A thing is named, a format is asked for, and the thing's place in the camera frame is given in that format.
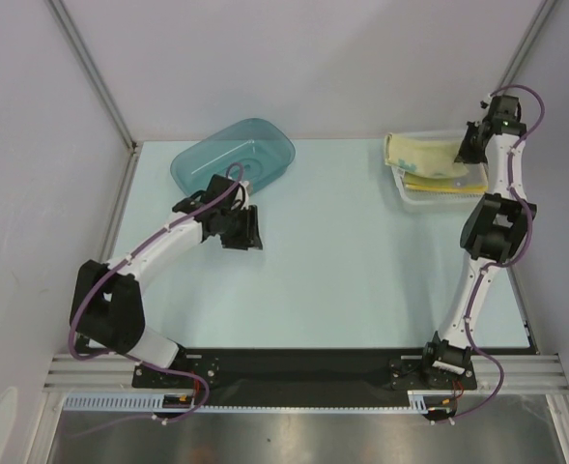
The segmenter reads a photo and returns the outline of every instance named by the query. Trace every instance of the transparent plastic container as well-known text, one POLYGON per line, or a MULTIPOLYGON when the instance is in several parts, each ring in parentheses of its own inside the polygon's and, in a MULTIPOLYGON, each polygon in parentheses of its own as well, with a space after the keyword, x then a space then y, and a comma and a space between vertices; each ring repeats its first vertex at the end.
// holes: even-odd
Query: transparent plastic container
MULTIPOLYGON (((416 140, 462 140, 463 130, 431 130, 427 132, 403 133, 406 137, 416 140)), ((383 152, 386 150, 387 139, 384 140, 383 152)), ((403 182, 404 171, 397 166, 391 166, 393 179, 402 197, 405 211, 409 213, 435 213, 449 211, 470 212, 479 203, 481 193, 443 193, 439 191, 422 191, 406 188, 403 182)))
MULTIPOLYGON (((225 175, 233 162, 243 165, 243 179, 256 192, 286 172, 295 158, 295 146, 272 123, 244 119, 179 153, 170 173, 179 188, 191 195, 205 189, 213 174, 225 175)), ((233 169, 235 178, 238 170, 233 169)))

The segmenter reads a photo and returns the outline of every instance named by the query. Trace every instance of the light blue table surface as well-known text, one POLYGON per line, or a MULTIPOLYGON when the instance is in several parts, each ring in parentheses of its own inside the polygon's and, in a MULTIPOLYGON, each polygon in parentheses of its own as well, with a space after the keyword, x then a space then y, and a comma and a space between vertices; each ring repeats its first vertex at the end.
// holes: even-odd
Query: light blue table surface
MULTIPOLYGON (((193 143, 144 144, 115 255, 184 197, 169 167, 193 143)), ((451 305, 469 214, 406 213, 379 139, 294 143, 288 171, 252 196, 265 249, 222 249, 211 238, 184 254, 146 290, 148 324, 187 347, 423 346, 451 305)), ((507 272, 490 289, 475 338, 528 346, 507 272)))

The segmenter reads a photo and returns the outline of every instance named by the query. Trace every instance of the yellow cloth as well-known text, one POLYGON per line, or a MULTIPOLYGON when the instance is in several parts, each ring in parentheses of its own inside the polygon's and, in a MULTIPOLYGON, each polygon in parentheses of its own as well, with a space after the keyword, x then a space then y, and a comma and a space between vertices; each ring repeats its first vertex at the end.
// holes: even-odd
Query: yellow cloth
POLYGON ((414 140, 390 133, 385 140, 385 163, 398 166, 415 176, 453 179, 468 174, 467 167, 454 162, 460 141, 414 140))
POLYGON ((402 182, 407 189, 442 193, 484 193, 488 189, 488 176, 483 164, 468 166, 469 174, 455 179, 426 179, 405 172, 402 182))

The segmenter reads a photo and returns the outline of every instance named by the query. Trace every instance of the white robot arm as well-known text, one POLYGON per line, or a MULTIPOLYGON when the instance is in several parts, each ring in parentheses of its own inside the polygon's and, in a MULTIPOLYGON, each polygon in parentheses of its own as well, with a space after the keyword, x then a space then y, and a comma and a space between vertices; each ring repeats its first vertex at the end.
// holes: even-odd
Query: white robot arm
POLYGON ((527 224, 537 211, 536 205, 526 202, 523 188, 526 126, 520 122, 518 99, 495 96, 482 107, 488 111, 481 121, 468 123, 459 159, 487 162, 492 184, 463 228, 460 246, 467 253, 454 303, 426 345, 420 369, 422 376, 436 379, 442 375, 446 382, 469 370, 470 337, 488 289, 519 251, 527 224))
POLYGON ((183 346, 146 325, 142 293, 180 255, 211 236, 218 235, 223 247, 262 249, 258 211, 249 205, 250 185, 241 182, 225 195, 234 183, 213 176, 206 190, 175 205, 163 227, 134 252, 106 263, 88 261, 82 265, 71 308, 76 331, 109 350, 158 367, 169 367, 183 358, 183 346), (94 293, 107 275, 109 278, 94 293))

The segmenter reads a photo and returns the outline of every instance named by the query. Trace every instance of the white wall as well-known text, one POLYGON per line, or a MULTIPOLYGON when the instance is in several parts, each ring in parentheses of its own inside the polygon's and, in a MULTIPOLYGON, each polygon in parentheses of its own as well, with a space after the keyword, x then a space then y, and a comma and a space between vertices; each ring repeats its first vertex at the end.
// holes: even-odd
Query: white wall
MULTIPOLYGON (((557 7, 517 80, 547 106, 539 132, 526 142, 526 193, 538 216, 519 276, 542 348, 558 352, 569 380, 569 1, 557 7)), ((524 104, 531 124, 535 101, 524 97, 524 104)))
POLYGON ((137 140, 460 128, 540 0, 66 0, 137 140))
POLYGON ((4 462, 18 462, 127 159, 44 1, 0 2, 0 392, 18 387, 4 462))

